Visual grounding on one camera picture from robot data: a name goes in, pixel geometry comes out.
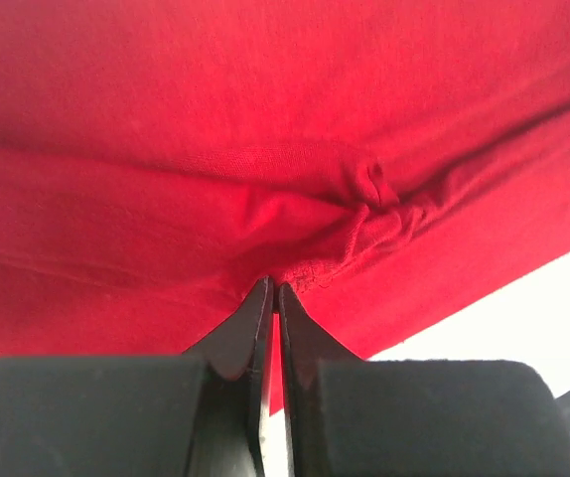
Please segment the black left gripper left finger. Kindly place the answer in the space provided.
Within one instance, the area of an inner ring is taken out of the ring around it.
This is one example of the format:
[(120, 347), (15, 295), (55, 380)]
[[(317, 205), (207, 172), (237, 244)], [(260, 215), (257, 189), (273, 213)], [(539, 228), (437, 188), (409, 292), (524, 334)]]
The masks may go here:
[(261, 476), (273, 281), (168, 356), (0, 359), (0, 476)]

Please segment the dark red t-shirt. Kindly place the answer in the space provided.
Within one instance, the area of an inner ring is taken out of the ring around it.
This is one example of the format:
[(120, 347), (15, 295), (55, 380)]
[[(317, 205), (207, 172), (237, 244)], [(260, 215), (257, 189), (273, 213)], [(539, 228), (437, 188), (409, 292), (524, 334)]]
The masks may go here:
[(570, 1), (0, 1), (0, 357), (268, 275), (368, 358), (568, 251)]

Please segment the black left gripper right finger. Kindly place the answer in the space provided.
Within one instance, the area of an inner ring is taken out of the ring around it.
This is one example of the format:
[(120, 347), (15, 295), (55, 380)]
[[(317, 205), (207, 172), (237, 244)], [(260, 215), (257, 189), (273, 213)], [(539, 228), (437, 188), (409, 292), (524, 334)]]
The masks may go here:
[(360, 359), (278, 294), (293, 476), (570, 476), (570, 431), (530, 366)]

